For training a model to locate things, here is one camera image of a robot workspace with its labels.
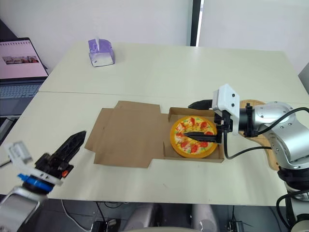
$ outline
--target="pizza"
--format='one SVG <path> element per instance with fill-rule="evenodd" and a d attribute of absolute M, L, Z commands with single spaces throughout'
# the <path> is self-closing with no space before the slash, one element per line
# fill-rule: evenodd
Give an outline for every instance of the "pizza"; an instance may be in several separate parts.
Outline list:
<path fill-rule="evenodd" d="M 170 143 L 178 154 L 187 158 L 203 158 L 216 149 L 216 143 L 199 142 L 184 135 L 191 131 L 209 135 L 217 133 L 214 124 L 204 117 L 186 116 L 179 119 L 170 130 Z"/>

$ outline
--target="black cable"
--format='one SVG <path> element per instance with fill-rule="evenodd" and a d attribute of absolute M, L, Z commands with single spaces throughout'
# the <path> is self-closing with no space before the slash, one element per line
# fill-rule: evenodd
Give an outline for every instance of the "black cable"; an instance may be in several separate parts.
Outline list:
<path fill-rule="evenodd" d="M 256 146 L 256 147 L 251 147 L 251 148 L 248 148 L 248 149 L 245 149 L 245 150 L 242 150 L 232 156 L 228 156 L 227 154 L 227 130 L 224 130 L 223 132 L 223 143 L 224 143 L 224 155 L 225 157 L 230 160 L 230 159 L 233 159 L 245 152 L 248 152 L 248 151 L 252 151 L 252 150 L 257 150 L 257 149 L 271 149 L 271 147 L 269 146 Z"/>
<path fill-rule="evenodd" d="M 11 163 L 12 161 L 7 161 L 7 162 L 5 162 L 5 163 L 2 163 L 2 164 L 0 164 L 0 168 L 2 168 L 2 167 L 4 167 L 5 165 L 7 165 L 7 164 L 9 164 L 9 163 Z"/>
<path fill-rule="evenodd" d="M 278 227 L 279 227 L 280 232 L 282 232 L 282 229 L 281 229 L 280 223 L 279 223 L 279 221 L 278 221 L 278 218 L 277 218 L 277 216 L 276 216 L 275 212 L 273 211 L 273 209 L 272 209 L 270 206 L 269 206 L 268 208 L 271 210 L 271 212 L 272 212 L 273 216 L 275 217 L 275 219 L 276 219 L 276 221 L 277 221 L 277 224 L 278 224 Z"/>
<path fill-rule="evenodd" d="M 296 192 L 289 192 L 288 194 L 285 194 L 281 197 L 278 198 L 277 202 L 276 202 L 276 209 L 277 209 L 277 213 L 281 219 L 281 221 L 283 222 L 283 224 L 285 225 L 286 228 L 288 228 L 289 230 L 291 229 L 291 227 L 289 226 L 289 224 L 285 221 L 285 219 L 283 218 L 281 211 L 280 211 L 280 207 L 279 204 L 280 202 L 285 199 L 285 198 L 291 198 L 293 196 L 299 195 L 299 194 L 303 194 L 303 193 L 307 193 L 309 192 L 309 189 L 307 190 L 301 190 L 301 191 L 296 191 Z"/>
<path fill-rule="evenodd" d="M 277 119 L 274 123 L 272 123 L 269 127 L 267 127 L 266 129 L 262 130 L 262 131 L 259 131 L 258 134 L 263 134 L 269 130 L 271 130 L 272 128 L 274 128 L 278 123 L 280 123 L 282 120 L 284 120 L 287 116 L 291 115 L 291 114 L 294 114 L 295 112 L 297 111 L 307 111 L 309 113 L 309 109 L 306 108 L 306 107 L 299 107 L 299 108 L 296 108 L 296 109 L 293 109 L 289 112 L 287 112 L 285 115 L 283 115 L 282 117 L 280 117 L 279 119 Z"/>
<path fill-rule="evenodd" d="M 234 209 L 235 209 L 235 206 L 233 206 L 233 212 L 232 212 L 232 221 L 233 222 L 236 221 L 235 214 L 234 214 Z"/>
<path fill-rule="evenodd" d="M 110 208 L 110 209 L 116 209 L 116 208 L 118 208 L 118 207 L 120 207 L 120 206 L 122 206 L 122 205 L 123 205 L 123 203 L 121 203 L 121 204 L 120 204 L 120 205 L 118 205 L 118 206 L 111 207 L 111 206 L 108 206 L 108 205 L 106 204 L 106 202 L 104 202 L 104 204 L 105 204 L 105 206 L 106 206 L 107 208 Z"/>
<path fill-rule="evenodd" d="M 98 202 L 95 202 L 95 203 L 96 203 L 96 205 L 97 205 L 97 207 L 98 207 L 98 210 L 100 211 L 100 214 L 101 214 L 101 217 L 103 218 L 103 221 L 106 222 L 106 221 L 105 221 L 105 218 L 104 218 L 104 215 L 103 215 L 103 213 L 102 213 L 102 211 L 101 211 L 101 208 L 100 208 Z"/>

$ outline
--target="table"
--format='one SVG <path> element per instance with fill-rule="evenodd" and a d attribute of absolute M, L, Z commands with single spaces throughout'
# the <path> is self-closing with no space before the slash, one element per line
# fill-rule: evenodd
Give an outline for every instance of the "table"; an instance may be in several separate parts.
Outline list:
<path fill-rule="evenodd" d="M 54 152 L 71 134 L 86 130 L 88 138 L 102 107 L 112 108 L 118 100 L 160 104 L 161 112 L 171 106 L 186 107 L 194 98 L 162 98 L 108 94 L 39 92 L 24 111 L 5 142 L 23 140 L 34 160 Z M 309 104 L 290 103 L 292 107 Z M 297 113 L 309 127 L 308 115 Z M 256 146 L 240 136 L 228 135 L 229 153 Z M 211 203 L 275 205 L 286 193 L 277 173 L 269 168 L 261 150 L 223 163 L 154 159 L 148 169 L 93 164 L 94 153 L 83 148 L 72 159 L 74 169 L 55 187 L 50 198 L 89 201 Z M 3 146 L 0 162 L 6 161 Z M 20 185 L 19 171 L 12 165 L 0 169 L 0 193 Z"/>
<path fill-rule="evenodd" d="M 212 99 L 229 83 L 241 99 L 309 103 L 283 52 L 113 43 L 116 63 L 92 67 L 87 41 L 76 43 L 42 92 Z"/>

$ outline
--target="open pizza box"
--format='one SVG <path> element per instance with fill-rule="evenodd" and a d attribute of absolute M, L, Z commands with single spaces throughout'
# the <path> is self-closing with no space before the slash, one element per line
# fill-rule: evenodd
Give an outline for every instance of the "open pizza box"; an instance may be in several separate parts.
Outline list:
<path fill-rule="evenodd" d="M 152 159 L 221 163 L 221 145 L 202 159 L 185 158 L 174 151 L 169 142 L 170 128 L 189 115 L 214 121 L 211 110 L 172 107 L 169 114 L 161 114 L 159 105 L 119 101 L 114 109 L 101 110 L 85 148 L 95 152 L 95 164 L 112 166 L 147 168 Z"/>

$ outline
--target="purple tissue box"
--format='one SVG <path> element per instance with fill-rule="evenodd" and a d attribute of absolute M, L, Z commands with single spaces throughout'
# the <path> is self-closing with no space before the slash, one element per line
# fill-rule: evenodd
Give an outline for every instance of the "purple tissue box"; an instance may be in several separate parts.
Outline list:
<path fill-rule="evenodd" d="M 89 40 L 89 57 L 93 67 L 111 65 L 115 63 L 112 44 L 108 40 Z"/>

